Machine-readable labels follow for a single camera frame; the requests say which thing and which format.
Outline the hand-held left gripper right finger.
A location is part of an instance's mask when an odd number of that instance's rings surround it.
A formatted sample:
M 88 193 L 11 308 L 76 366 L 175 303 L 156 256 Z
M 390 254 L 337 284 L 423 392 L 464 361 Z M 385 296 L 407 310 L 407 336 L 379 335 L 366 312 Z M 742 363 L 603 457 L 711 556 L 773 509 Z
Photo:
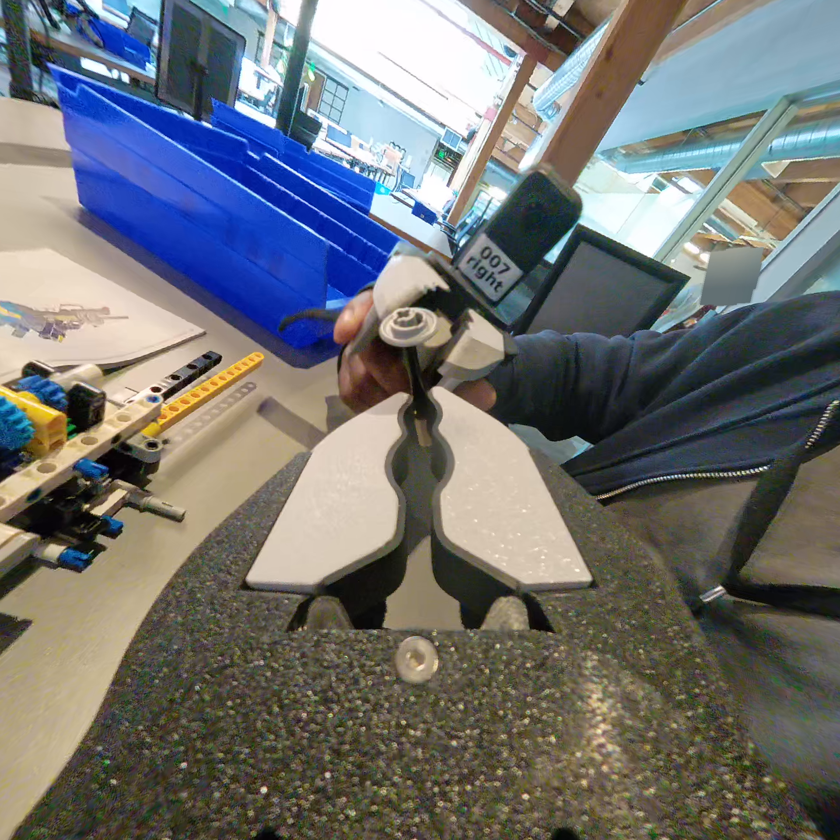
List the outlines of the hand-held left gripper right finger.
M 569 592 L 593 583 L 529 448 L 507 426 L 435 387 L 443 475 L 433 501 L 447 550 L 508 589 Z

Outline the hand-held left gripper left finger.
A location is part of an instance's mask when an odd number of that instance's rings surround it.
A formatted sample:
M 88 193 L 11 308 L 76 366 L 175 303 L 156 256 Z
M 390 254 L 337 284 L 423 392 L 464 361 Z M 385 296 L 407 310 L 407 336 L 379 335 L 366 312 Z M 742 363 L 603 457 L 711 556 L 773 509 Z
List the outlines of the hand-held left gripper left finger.
M 314 595 L 400 545 L 411 403 L 406 393 L 388 397 L 311 451 L 247 572 L 249 588 Z

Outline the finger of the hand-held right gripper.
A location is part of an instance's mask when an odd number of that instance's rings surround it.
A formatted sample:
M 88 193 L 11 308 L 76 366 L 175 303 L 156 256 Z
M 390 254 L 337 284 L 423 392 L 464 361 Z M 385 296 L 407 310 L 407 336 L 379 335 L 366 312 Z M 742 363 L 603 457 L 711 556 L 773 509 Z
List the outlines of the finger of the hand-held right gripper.
M 361 331 L 348 346 L 351 353 L 365 350 L 375 340 L 382 341 L 379 337 L 380 323 L 399 308 L 427 308 L 446 316 L 454 329 L 452 289 L 446 278 L 426 257 L 408 254 L 391 257 L 372 291 L 373 306 Z M 418 357 L 421 360 L 432 360 L 435 352 L 441 348 L 418 348 Z
M 509 333 L 477 310 L 465 310 L 451 337 L 435 352 L 432 370 L 437 375 L 437 386 L 452 392 L 464 383 L 487 377 L 517 354 L 518 346 Z

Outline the grey lego wheel hub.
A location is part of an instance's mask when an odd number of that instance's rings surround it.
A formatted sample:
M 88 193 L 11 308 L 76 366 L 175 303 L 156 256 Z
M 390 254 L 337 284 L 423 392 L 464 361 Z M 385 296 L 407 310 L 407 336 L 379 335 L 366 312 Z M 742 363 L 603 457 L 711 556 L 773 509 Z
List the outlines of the grey lego wheel hub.
M 380 339 L 397 349 L 436 349 L 453 335 L 451 322 L 442 314 L 420 307 L 399 308 L 379 325 Z

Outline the black lego axle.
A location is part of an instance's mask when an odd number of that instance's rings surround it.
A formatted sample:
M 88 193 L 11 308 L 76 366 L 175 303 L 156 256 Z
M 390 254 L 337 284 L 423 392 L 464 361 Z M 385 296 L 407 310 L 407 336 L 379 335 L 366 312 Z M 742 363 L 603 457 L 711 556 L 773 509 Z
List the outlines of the black lego axle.
M 427 393 L 424 372 L 419 362 L 417 347 L 410 346 L 404 348 L 402 350 L 402 357 L 408 374 L 413 416 L 416 421 L 428 426 L 434 420 L 435 410 Z

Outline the person's right forearm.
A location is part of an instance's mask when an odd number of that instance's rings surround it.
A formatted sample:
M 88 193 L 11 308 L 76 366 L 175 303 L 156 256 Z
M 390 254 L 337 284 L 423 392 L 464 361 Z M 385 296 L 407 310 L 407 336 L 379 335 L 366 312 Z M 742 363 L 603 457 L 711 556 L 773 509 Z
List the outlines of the person's right forearm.
M 565 463 L 609 501 L 639 487 L 757 476 L 838 443 L 839 294 L 765 302 L 669 333 L 539 332 L 489 375 L 490 414 L 590 445 Z

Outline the grey lego beam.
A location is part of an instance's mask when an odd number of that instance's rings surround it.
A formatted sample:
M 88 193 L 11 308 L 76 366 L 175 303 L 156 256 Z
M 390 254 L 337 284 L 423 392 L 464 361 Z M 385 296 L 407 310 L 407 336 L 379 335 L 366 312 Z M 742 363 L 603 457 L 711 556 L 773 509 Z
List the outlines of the grey lego beam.
M 257 384 L 247 381 L 242 385 L 228 390 L 225 394 L 214 398 L 206 407 L 201 408 L 197 414 L 174 426 L 174 430 L 165 437 L 166 446 L 174 448 L 182 445 L 185 441 L 193 438 L 216 422 L 219 418 L 232 411 L 239 403 L 247 400 L 257 391 Z

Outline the yellow lego beam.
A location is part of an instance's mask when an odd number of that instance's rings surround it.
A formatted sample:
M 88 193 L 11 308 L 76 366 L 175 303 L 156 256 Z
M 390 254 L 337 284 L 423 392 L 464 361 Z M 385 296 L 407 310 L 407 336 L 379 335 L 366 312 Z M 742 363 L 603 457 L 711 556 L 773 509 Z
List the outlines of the yellow lego beam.
M 159 416 L 142 430 L 142 434 L 152 438 L 162 436 L 168 428 L 253 374 L 264 360 L 263 353 L 253 352 L 203 382 L 179 391 L 163 404 Z

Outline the black lego beam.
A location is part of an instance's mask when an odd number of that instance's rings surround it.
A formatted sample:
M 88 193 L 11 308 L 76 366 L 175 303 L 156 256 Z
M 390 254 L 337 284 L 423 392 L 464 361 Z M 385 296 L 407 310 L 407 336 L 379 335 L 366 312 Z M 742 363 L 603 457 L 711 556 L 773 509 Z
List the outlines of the black lego beam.
M 127 404 L 136 402 L 165 403 L 173 395 L 185 390 L 186 387 L 216 368 L 222 359 L 220 353 L 205 352 L 159 381 L 136 392 L 127 400 Z

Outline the lego vehicle assembly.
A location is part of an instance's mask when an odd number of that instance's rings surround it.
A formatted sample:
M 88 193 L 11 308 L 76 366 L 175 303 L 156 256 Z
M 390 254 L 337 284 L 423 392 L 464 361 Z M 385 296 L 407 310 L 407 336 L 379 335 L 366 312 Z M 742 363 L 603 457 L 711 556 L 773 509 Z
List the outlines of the lego vehicle assembly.
M 83 572 L 122 534 L 124 508 L 186 516 L 148 489 L 163 444 L 142 430 L 163 403 L 127 404 L 136 392 L 110 396 L 101 378 L 95 364 L 33 361 L 2 386 L 3 578 L 27 564 Z

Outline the lego instruction booklet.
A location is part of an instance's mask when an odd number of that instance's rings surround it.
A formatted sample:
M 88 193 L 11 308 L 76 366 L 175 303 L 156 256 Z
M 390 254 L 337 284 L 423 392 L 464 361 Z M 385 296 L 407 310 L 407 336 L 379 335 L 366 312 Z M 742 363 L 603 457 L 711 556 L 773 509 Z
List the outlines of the lego instruction booklet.
M 117 371 L 204 330 L 48 248 L 1 254 L 1 376 L 26 363 Z

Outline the person's right hand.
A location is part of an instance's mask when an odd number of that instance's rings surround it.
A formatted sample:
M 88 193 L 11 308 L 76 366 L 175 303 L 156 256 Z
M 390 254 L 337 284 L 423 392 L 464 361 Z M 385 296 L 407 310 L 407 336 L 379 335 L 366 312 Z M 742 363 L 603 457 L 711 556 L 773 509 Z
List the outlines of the person's right hand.
M 342 349 L 339 397 L 354 413 L 362 413 L 396 393 L 411 390 L 410 376 L 397 349 L 377 339 L 363 351 L 348 350 L 372 306 L 372 289 L 361 291 L 344 306 L 333 327 L 333 340 Z

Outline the black framed monitor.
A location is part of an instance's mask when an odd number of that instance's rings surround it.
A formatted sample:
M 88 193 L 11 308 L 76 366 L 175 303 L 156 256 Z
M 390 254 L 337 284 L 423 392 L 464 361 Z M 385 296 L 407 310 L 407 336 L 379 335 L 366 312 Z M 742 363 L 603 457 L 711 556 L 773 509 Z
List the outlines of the black framed monitor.
M 629 336 L 649 330 L 689 283 L 683 272 L 582 224 L 524 281 L 514 335 Z

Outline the wooden beam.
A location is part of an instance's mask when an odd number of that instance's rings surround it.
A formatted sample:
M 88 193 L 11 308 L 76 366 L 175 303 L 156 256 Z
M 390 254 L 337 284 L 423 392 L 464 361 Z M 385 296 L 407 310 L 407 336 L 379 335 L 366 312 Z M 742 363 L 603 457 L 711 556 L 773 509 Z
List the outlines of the wooden beam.
M 685 5 L 685 1 L 624 1 L 618 6 L 539 157 L 570 186 L 577 182 Z

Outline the large blue plastic bin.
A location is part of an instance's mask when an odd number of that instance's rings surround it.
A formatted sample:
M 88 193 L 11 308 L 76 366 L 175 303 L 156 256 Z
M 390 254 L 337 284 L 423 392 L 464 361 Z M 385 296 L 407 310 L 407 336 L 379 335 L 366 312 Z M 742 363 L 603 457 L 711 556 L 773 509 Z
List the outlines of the large blue plastic bin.
M 240 135 L 49 70 L 80 205 L 292 348 L 329 340 L 332 328 L 281 323 L 340 310 L 399 241 Z

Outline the black pole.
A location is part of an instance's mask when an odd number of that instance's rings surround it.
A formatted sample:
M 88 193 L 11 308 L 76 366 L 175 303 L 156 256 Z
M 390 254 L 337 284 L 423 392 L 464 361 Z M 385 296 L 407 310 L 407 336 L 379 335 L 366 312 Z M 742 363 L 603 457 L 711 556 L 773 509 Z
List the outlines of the black pole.
M 303 144 L 303 140 L 295 135 L 294 121 L 298 113 L 298 93 L 318 5 L 319 1 L 301 2 L 276 116 L 276 128 L 299 144 Z

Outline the black computer monitor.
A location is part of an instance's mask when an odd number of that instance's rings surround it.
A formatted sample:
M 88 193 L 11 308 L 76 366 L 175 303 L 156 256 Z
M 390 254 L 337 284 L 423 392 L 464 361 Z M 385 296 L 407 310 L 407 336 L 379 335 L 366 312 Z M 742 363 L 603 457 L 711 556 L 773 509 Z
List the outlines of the black computer monitor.
M 245 37 L 192 1 L 163 1 L 154 95 L 195 121 L 235 105 Z

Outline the slim wooden post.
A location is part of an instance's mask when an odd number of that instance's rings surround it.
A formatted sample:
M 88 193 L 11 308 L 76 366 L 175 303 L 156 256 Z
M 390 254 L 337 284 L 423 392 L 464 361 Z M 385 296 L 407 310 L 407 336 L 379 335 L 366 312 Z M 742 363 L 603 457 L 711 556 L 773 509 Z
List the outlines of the slim wooden post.
M 478 188 L 492 151 L 537 64 L 538 61 L 530 54 L 521 55 L 511 65 L 493 104 L 479 122 L 476 135 L 455 171 L 451 186 L 457 195 L 447 214 L 448 224 L 457 225 L 464 215 L 469 201 Z

